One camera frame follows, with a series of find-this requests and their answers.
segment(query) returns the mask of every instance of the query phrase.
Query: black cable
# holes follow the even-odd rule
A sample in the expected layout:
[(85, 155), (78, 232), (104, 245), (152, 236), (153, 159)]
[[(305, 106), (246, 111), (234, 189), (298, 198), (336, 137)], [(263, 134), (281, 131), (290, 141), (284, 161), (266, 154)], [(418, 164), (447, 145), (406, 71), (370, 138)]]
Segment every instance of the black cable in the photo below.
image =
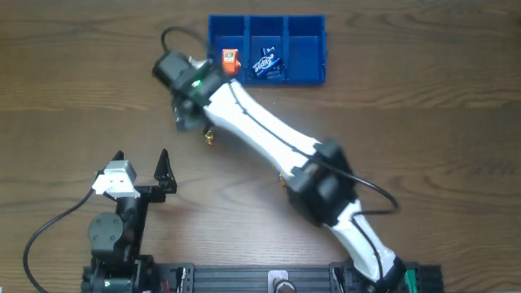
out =
[(70, 214), (71, 212), (74, 212), (76, 211), (79, 207), (81, 207), (81, 205), (83, 205), (83, 203), (85, 203), (87, 201), (87, 199), (89, 199), (89, 197), (92, 195), (92, 193), (94, 192), (94, 190), (91, 188), (89, 190), (89, 192), (87, 193), (87, 195), (79, 202), (77, 203), (74, 207), (72, 208), (69, 208), (67, 211), (63, 212), (62, 214), (58, 215), (57, 217), (55, 217), (54, 219), (48, 221), (47, 223), (45, 223), (40, 229), (38, 229), (34, 234), (33, 236), (31, 237), (31, 239), (27, 242), (27, 245), (25, 246), (25, 249), (24, 249), (24, 258), (23, 258), (23, 262), (24, 262), (24, 270), (25, 270), (25, 274), (27, 274), (27, 278), (29, 278), (29, 281), (31, 281), (31, 283), (36, 287), (36, 289), (40, 292), (40, 293), (47, 293), (47, 291), (45, 289), (43, 289), (43, 287), (38, 283), (38, 281), (34, 278), (34, 276), (31, 274), (31, 270), (29, 269), (29, 263), (28, 263), (28, 255), (29, 255), (29, 249), (31, 248), (31, 245), (33, 245), (33, 242), (34, 240), (36, 240), (36, 238), (47, 228), (49, 228), (51, 225), (53, 225), (55, 222), (63, 219), (65, 216), (67, 216), (68, 214)]
[[(170, 27), (170, 28), (165, 29), (163, 31), (163, 33), (161, 34), (161, 45), (162, 45), (163, 50), (165, 52), (168, 52), (169, 48), (166, 46), (166, 44), (164, 42), (164, 38), (166, 37), (166, 35), (168, 33), (172, 32), (172, 31), (179, 31), (181, 33), (184, 33), (186, 35), (189, 35), (189, 36), (193, 37), (194, 39), (200, 41), (203, 44), (203, 46), (206, 48), (207, 51), (210, 51), (209, 44), (198, 33), (192, 32), (189, 29), (183, 28), (183, 27)], [(311, 155), (308, 155), (308, 154), (304, 153), (303, 151), (299, 150), (296, 146), (293, 146), (289, 142), (286, 142), (284, 139), (280, 138), (277, 134), (275, 134), (273, 131), (271, 131), (270, 129), (265, 127), (260, 121), (258, 121), (255, 117), (253, 117), (247, 111), (247, 109), (241, 104), (241, 102), (237, 98), (237, 95), (235, 94), (234, 89), (233, 89), (231, 83), (228, 81), (227, 84), (228, 84), (228, 86), (230, 88), (230, 92), (232, 93), (232, 95), (234, 97), (235, 103), (237, 105), (239, 105), (239, 107), (243, 111), (243, 114), (248, 116), (248, 117), (250, 117), (250, 119), (252, 119), (255, 123), (257, 123), (262, 129), (266, 130), (269, 134), (273, 135), (281, 143), (283, 143), (287, 147), (290, 147), (292, 151), (294, 151), (294, 152), (296, 152), (296, 153), (298, 153), (300, 155), (303, 155), (308, 160), (310, 160), (310, 161), (312, 161), (312, 162), (314, 162), (316, 164), (319, 164), (319, 165), (321, 165), (324, 168), (329, 169), (333, 173), (337, 173), (340, 176), (344, 176), (344, 177), (349, 178), (351, 180), (357, 181), (357, 182), (359, 182), (359, 183), (361, 183), (361, 184), (363, 184), (365, 186), (368, 186), (372, 190), (374, 190), (374, 191), (378, 192), (379, 194), (383, 195), (386, 199), (388, 199), (392, 203), (393, 209), (390, 209), (390, 210), (360, 211), (360, 212), (354, 212), (351, 215), (351, 222), (355, 225), (355, 227), (357, 227), (357, 229), (360, 231), (362, 236), (364, 236), (364, 238), (367, 240), (368, 244), (373, 249), (374, 256), (376, 257), (376, 260), (378, 262), (379, 276), (380, 276), (380, 278), (383, 278), (383, 266), (382, 266), (382, 261), (380, 259), (380, 254), (378, 253), (378, 250), (374, 246), (373, 242), (370, 240), (369, 236), (367, 236), (366, 232), (364, 232), (364, 230), (358, 225), (357, 221), (355, 220), (355, 216), (377, 216), (377, 215), (389, 215), (389, 214), (396, 213), (396, 212), (398, 212), (400, 210), (400, 206), (399, 206), (398, 202), (396, 201), (396, 199), (389, 192), (387, 192), (385, 189), (375, 185), (374, 183), (372, 183), (370, 181), (366, 181), (364, 179), (361, 179), (361, 178), (359, 178), (359, 177), (357, 177), (357, 176), (355, 176), (355, 175), (353, 175), (351, 173), (345, 172), (344, 170), (341, 170), (341, 169), (336, 168), (334, 166), (331, 166), (331, 165), (329, 165), (328, 163), (326, 163), (326, 162), (324, 162), (322, 160), (316, 160)]]

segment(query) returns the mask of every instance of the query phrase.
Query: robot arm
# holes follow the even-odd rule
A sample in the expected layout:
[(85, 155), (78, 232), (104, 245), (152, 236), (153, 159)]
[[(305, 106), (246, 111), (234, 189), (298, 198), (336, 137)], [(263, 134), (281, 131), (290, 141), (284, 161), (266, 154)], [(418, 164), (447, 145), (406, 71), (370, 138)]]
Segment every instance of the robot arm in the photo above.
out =
[(238, 81), (230, 81), (220, 68), (211, 66), (209, 60), (195, 62), (168, 52), (152, 73), (174, 94), (177, 105), (189, 106), (184, 112), (186, 116), (234, 133), (279, 170), (294, 208), (315, 225), (328, 227), (348, 250), (357, 270), (374, 283), (378, 292), (396, 286), (405, 266), (382, 244), (362, 215), (357, 216), (358, 227), (352, 223), (353, 213), (361, 211), (354, 181), (318, 163), (350, 173), (338, 144), (320, 143), (285, 125), (259, 105)]

